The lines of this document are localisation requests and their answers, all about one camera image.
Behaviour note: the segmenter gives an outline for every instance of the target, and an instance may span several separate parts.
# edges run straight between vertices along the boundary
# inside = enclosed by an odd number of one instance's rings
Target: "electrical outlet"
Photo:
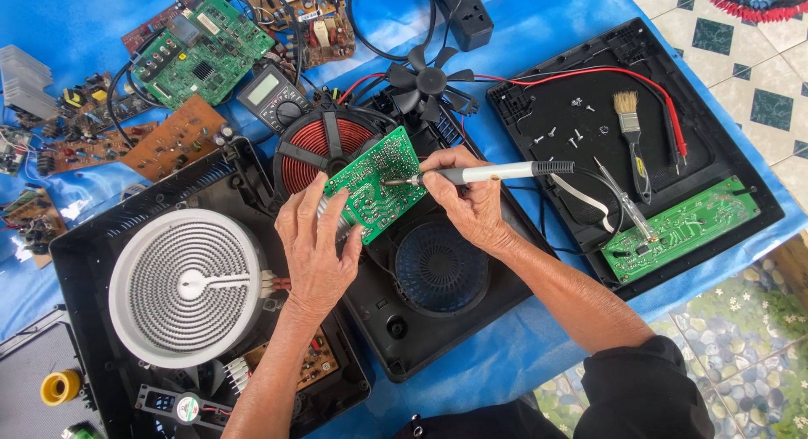
[[[457,2],[458,0],[437,0],[444,19],[449,18],[449,13],[457,6]],[[461,0],[449,21],[449,29],[460,50],[468,52],[488,44],[494,32],[494,22],[481,0]]]

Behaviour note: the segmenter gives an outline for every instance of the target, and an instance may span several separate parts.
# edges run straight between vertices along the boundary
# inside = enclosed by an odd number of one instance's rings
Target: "copper coil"
[[[368,128],[346,119],[337,119],[337,128],[339,129],[339,140],[342,142],[344,156],[356,152],[362,144],[373,136],[373,133]],[[322,123],[322,120],[305,125],[292,136],[289,143],[330,159],[326,126]],[[304,162],[284,156],[281,172],[286,191],[291,195],[306,189],[314,181],[318,170]]]

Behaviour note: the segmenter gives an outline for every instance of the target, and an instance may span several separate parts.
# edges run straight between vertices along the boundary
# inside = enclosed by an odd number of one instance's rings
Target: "brush bristles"
[[[637,92],[620,92],[614,94],[614,110],[618,114],[637,112]]]

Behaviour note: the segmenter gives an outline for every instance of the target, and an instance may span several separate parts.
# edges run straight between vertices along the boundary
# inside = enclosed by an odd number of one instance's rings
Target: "blue tarp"
[[[92,72],[116,72],[127,59],[119,38],[166,8],[174,0],[0,0],[0,46],[15,44],[53,70],[55,84],[48,92],[81,82]],[[631,0],[483,0],[495,21],[489,45],[455,56],[449,72],[472,68],[480,74],[508,77],[521,72],[637,16],[645,17]],[[427,0],[355,0],[357,23],[369,39],[394,54],[405,54],[423,41],[428,24]],[[428,50],[434,56],[442,41],[442,27]],[[454,45],[450,36],[449,45]],[[675,51],[666,45],[668,52]],[[741,133],[701,81],[678,57],[676,61],[718,115],[727,131],[763,176],[786,213],[785,219],[687,273],[633,299],[630,304],[644,319],[704,291],[808,226],[806,217],[773,175],[762,156]],[[359,77],[383,72],[389,62],[360,47],[353,59],[328,64],[307,73],[317,84],[346,89]],[[520,161],[490,107],[485,104],[487,84],[463,84],[462,89],[483,102],[479,114],[465,119],[465,127],[492,162]],[[232,103],[219,111],[244,127],[248,136],[265,133],[262,124]],[[142,115],[128,124],[162,120],[162,112]],[[271,152],[275,141],[262,148]],[[13,200],[24,182],[46,186],[68,226],[85,221],[117,201],[129,184],[147,181],[118,163],[45,180],[21,175],[0,176],[0,203]],[[530,217],[538,217],[531,192],[514,191]],[[548,212],[547,234],[555,246],[571,247],[560,221]],[[0,339],[23,328],[61,301],[52,266],[37,270],[19,250],[12,232],[0,234]],[[581,258],[561,258],[585,269]],[[314,433],[313,437],[388,437],[414,412],[438,415],[465,412],[507,402],[529,391],[585,357],[540,302],[531,298],[478,334],[419,372],[409,382],[388,382],[378,363],[370,399]]]

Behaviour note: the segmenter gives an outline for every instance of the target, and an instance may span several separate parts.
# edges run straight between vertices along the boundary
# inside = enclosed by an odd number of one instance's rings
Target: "yellow spool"
[[[58,406],[76,397],[78,387],[82,384],[73,370],[51,372],[42,381],[40,397],[42,403],[49,406]]]

